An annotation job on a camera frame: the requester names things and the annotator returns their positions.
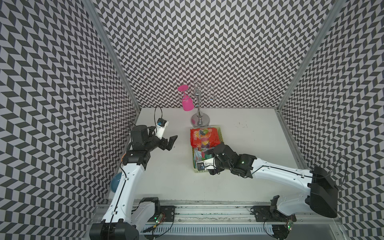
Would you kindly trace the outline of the green Fox's candy bag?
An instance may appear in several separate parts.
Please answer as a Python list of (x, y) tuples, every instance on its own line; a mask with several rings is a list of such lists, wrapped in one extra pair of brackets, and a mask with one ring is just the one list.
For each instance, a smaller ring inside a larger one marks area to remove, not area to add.
[(200, 162), (214, 157), (213, 151), (214, 151), (214, 148), (194, 148), (193, 160), (194, 160), (195, 168), (198, 171), (204, 170), (201, 168)]

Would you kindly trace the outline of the red candy bag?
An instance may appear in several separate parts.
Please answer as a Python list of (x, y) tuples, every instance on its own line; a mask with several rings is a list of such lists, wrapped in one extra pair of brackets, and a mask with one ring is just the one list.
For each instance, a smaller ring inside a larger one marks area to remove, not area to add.
[(190, 130), (192, 148), (213, 148), (221, 143), (217, 128), (196, 128)]

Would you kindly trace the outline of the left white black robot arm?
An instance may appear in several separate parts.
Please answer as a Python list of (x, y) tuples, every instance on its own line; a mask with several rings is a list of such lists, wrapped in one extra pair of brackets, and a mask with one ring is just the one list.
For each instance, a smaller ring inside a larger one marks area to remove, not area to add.
[(122, 175), (113, 200), (100, 223), (92, 224), (91, 240), (137, 240), (139, 233), (152, 217), (160, 213), (157, 197), (144, 198), (134, 209), (135, 193), (147, 168), (151, 151), (170, 151), (178, 138), (163, 137), (168, 121), (160, 118), (154, 126), (138, 125), (131, 131), (131, 141), (123, 155)]

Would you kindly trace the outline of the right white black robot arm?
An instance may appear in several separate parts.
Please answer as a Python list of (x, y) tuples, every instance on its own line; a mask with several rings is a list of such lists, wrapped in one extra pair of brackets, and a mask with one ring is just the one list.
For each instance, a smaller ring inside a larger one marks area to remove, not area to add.
[(338, 216), (339, 188), (331, 174), (321, 167), (312, 170), (284, 167), (248, 154), (238, 155), (221, 143), (210, 150), (212, 158), (201, 162), (210, 175), (228, 170), (243, 179), (264, 179), (296, 189), (287, 196), (275, 196), (270, 211), (284, 216), (313, 212), (327, 218)]

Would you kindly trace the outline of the silver metal glass rack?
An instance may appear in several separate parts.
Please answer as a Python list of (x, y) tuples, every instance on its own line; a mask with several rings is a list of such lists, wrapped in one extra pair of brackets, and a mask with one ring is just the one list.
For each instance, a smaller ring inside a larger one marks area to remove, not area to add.
[(194, 96), (197, 101), (197, 113), (191, 117), (191, 124), (195, 128), (207, 127), (210, 125), (210, 117), (202, 112), (203, 92), (201, 81), (194, 81)]

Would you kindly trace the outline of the pink plastic wine glass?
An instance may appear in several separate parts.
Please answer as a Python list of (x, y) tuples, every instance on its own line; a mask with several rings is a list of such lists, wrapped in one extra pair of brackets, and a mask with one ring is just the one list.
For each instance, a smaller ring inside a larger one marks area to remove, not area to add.
[(192, 98), (187, 94), (188, 89), (188, 85), (181, 85), (178, 87), (178, 91), (182, 93), (183, 110), (186, 112), (192, 111), (195, 108)]

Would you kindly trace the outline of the blue plate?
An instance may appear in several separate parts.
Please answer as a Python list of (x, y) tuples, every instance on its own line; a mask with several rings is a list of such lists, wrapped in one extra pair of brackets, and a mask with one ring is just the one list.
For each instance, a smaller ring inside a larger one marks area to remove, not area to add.
[(122, 172), (117, 173), (113, 179), (111, 180), (110, 188), (113, 193), (117, 191), (117, 188), (119, 186), (120, 180), (122, 177)]

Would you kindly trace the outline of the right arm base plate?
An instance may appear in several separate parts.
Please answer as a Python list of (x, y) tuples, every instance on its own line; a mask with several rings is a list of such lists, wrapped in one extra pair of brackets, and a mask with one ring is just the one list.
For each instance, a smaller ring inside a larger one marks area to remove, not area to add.
[(251, 213), (255, 216), (257, 222), (279, 222), (287, 223), (288, 221), (296, 222), (296, 215), (286, 216), (280, 213), (276, 207), (272, 206), (253, 206)]

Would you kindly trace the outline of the aluminium front rail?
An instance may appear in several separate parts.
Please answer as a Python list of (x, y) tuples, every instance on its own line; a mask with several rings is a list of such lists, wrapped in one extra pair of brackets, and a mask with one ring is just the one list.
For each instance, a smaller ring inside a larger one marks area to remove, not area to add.
[[(253, 206), (269, 206), (267, 202), (199, 202), (164, 201), (161, 206), (175, 206), (175, 224), (258, 224), (251, 212)], [(98, 205), (91, 223), (99, 223), (110, 205)], [(338, 218), (330, 219), (315, 213), (298, 213), (295, 224), (341, 225)]]

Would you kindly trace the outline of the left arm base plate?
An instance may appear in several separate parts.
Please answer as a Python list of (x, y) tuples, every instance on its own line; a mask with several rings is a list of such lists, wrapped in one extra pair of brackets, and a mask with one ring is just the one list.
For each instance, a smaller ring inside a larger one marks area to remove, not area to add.
[(148, 219), (149, 223), (155, 223), (155, 222), (172, 222), (175, 219), (175, 206), (160, 206), (155, 207), (154, 215)]

